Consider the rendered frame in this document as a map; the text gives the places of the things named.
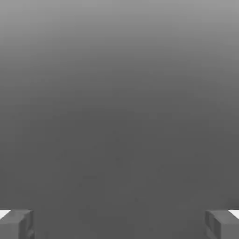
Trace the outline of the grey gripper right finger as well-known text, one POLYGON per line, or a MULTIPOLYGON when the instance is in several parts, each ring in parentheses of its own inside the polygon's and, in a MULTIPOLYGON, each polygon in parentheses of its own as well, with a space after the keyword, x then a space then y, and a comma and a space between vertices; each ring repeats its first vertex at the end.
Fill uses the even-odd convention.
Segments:
POLYGON ((206 210, 204 223, 207 239, 239 239, 239 209, 206 210))

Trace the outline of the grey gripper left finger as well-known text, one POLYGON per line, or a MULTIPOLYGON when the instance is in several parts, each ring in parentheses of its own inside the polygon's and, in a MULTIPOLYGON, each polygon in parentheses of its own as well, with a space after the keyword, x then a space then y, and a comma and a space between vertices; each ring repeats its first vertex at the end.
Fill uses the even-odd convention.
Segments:
POLYGON ((35 239, 34 211, 0 209, 0 239, 35 239))

